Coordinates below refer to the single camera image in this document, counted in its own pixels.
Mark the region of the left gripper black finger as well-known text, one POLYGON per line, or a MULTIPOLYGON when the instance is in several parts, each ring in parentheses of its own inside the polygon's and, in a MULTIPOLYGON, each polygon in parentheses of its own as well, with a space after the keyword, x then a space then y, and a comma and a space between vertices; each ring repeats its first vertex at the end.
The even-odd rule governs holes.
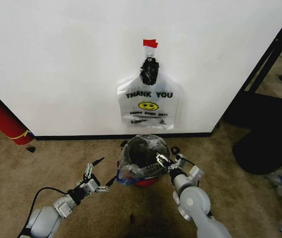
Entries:
POLYGON ((88 183, 91 179, 94 180, 96 183, 99 183, 99 180, 92 173, 92 169, 93 169, 93 167, 95 167, 97 164, 99 164, 104 159, 105 158, 102 157, 101 159, 95 160, 92 163, 88 163, 87 164, 85 172, 83 174, 83 178, 82 178, 83 183, 88 183))
POLYGON ((116 181, 116 177, 112 177, 104 186, 99 186, 96 189, 96 192, 109 192, 109 188, 113 185, 113 183, 116 181))

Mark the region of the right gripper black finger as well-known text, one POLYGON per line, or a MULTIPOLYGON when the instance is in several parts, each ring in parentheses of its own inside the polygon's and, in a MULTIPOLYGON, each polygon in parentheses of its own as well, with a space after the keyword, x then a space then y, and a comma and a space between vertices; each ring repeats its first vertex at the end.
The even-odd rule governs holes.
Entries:
POLYGON ((177 154, 175 156, 175 162, 178 168, 183 169, 186 164, 186 157, 183 154, 177 154))
POLYGON ((156 153, 156 160, 162 167, 166 168, 167 170, 171 169, 171 161, 163 154, 156 153))

